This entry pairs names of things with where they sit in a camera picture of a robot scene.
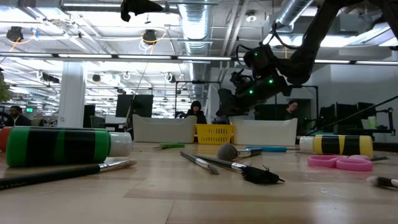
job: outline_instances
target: paintbrush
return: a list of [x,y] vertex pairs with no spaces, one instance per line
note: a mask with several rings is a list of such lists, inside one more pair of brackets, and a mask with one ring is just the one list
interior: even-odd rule
[[285,182],[284,180],[280,179],[278,175],[269,172],[269,168],[266,168],[266,170],[262,170],[252,166],[239,164],[237,162],[224,161],[221,159],[215,159],[200,155],[193,156],[197,156],[200,159],[204,159],[221,167],[238,170],[241,172],[244,180],[252,182],[254,184],[276,184],[278,183],[278,181]]
[[207,170],[209,170],[212,174],[218,175],[218,170],[215,166],[211,165],[210,163],[200,159],[194,155],[188,154],[186,152],[180,151],[181,156],[187,158],[188,160],[194,162],[196,165],[201,166]]
[[17,177],[6,177],[0,179],[0,190],[98,174],[109,170],[131,167],[135,164],[137,164],[137,161],[135,160],[126,160],[118,162],[107,162],[103,164],[95,164],[71,169],[55,170],[50,172],[41,172],[38,174],[20,175]]

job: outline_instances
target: computer monitor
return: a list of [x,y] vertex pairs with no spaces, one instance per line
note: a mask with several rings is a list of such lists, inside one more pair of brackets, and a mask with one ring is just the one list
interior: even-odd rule
[[[336,115],[338,120],[345,119],[357,112],[358,112],[358,107],[356,105],[346,105],[346,104],[336,103]],[[353,116],[350,119],[338,123],[338,133],[340,134],[345,133],[349,129],[362,129],[362,128],[363,128],[362,121],[359,115]]]
[[[362,103],[358,102],[358,111],[364,110],[370,106],[373,106],[373,103]],[[361,119],[367,119],[370,116],[375,116],[376,115],[376,108],[372,108],[370,110],[367,110],[363,113],[361,113],[360,117]]]
[[276,121],[280,119],[280,114],[285,113],[286,105],[257,105],[254,107],[254,119],[261,121]]
[[[335,119],[336,116],[334,104],[327,107],[321,107],[318,119],[316,121],[316,126],[317,128],[322,128],[328,124],[331,124],[332,122],[335,122]],[[323,132],[333,133],[333,126],[323,129]]]
[[[116,104],[116,117],[125,118],[134,95],[118,95]],[[150,118],[152,116],[153,95],[136,95],[132,104],[133,114]]]

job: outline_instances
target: woman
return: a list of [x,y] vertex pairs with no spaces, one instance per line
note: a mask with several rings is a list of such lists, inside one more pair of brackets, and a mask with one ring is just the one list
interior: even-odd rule
[[191,104],[191,109],[188,110],[185,117],[196,116],[197,124],[207,124],[205,113],[201,110],[201,104],[199,101],[194,101]]

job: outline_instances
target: yellow basket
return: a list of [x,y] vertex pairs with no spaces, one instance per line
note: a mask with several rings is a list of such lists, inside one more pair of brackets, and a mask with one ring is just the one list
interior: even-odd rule
[[199,144],[224,144],[231,141],[234,126],[229,124],[197,124]]

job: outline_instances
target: office chair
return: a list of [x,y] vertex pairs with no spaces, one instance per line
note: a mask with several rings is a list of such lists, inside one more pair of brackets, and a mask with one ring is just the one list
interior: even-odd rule
[[106,128],[105,118],[100,118],[97,116],[90,116],[90,119],[91,119],[91,127],[92,128]]

